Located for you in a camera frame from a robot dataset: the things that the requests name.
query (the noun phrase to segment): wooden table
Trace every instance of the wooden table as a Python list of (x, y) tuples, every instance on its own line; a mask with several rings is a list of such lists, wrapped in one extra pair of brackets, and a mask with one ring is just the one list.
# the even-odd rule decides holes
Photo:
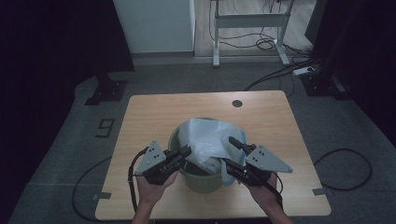
[[(233, 101), (242, 102), (234, 107)], [(96, 217), (102, 220), (132, 219), (134, 209), (127, 183), (128, 167), (138, 151), (157, 140), (167, 149), (171, 133), (191, 118), (229, 121), (247, 134), (249, 144), (265, 145), (293, 168), (281, 174), (284, 184), (284, 209), (289, 216), (327, 216), (331, 212), (321, 189), (318, 174), (306, 149), (300, 130), (283, 91), (247, 91), (136, 95), (131, 97), (120, 129), (113, 158), (102, 192)], [(248, 189), (237, 185), (222, 187), (214, 193), (190, 190), (179, 174), (155, 206), (151, 218), (233, 218), (265, 217)]]

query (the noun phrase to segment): power strip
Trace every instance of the power strip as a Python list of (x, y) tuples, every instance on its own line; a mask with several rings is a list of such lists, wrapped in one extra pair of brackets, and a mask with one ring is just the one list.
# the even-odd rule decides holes
[(315, 72), (315, 69), (311, 66), (305, 67), (305, 68), (300, 68), (296, 69), (293, 71), (294, 76), (300, 76), (300, 75), (308, 75), (310, 73)]

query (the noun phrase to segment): robotic arm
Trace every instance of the robotic arm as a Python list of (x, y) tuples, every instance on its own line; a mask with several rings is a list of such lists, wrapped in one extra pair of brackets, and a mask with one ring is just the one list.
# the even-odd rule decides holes
[[(142, 175), (151, 185), (161, 186), (168, 177), (180, 169), (186, 157), (191, 154), (191, 149), (184, 146), (179, 150), (170, 151), (166, 149), (162, 151), (156, 141), (140, 151), (133, 159), (128, 172), (128, 183), (131, 190), (131, 199), (134, 210), (137, 210), (136, 194), (134, 191), (134, 175)], [(143, 160), (139, 163), (134, 172), (134, 164), (137, 159), (144, 155)]]
[(291, 167), (264, 146), (246, 145), (231, 136), (229, 142), (234, 147), (243, 149), (247, 157), (245, 159), (246, 165), (240, 165), (229, 159), (222, 159), (226, 163), (227, 173), (249, 187), (264, 186), (268, 188), (277, 197), (279, 205), (283, 207), (282, 196), (267, 181), (273, 172), (291, 173), (293, 171)]

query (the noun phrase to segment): forearm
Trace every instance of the forearm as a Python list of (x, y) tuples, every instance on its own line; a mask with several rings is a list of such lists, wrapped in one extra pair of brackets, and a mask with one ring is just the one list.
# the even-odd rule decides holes
[(132, 224), (149, 224), (149, 216), (151, 215), (153, 207), (154, 204), (140, 203), (137, 206)]
[(292, 224), (293, 221), (285, 214), (279, 204), (262, 207), (273, 224)]

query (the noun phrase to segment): black mount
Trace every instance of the black mount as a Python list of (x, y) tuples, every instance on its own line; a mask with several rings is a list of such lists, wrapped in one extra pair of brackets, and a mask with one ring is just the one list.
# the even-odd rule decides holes
[(301, 75), (300, 78), (308, 96), (334, 96), (337, 93), (330, 78), (319, 78), (319, 75)]
[(118, 102), (122, 99), (128, 81), (111, 80), (108, 74), (96, 76), (99, 85), (85, 105), (99, 105), (101, 102)]

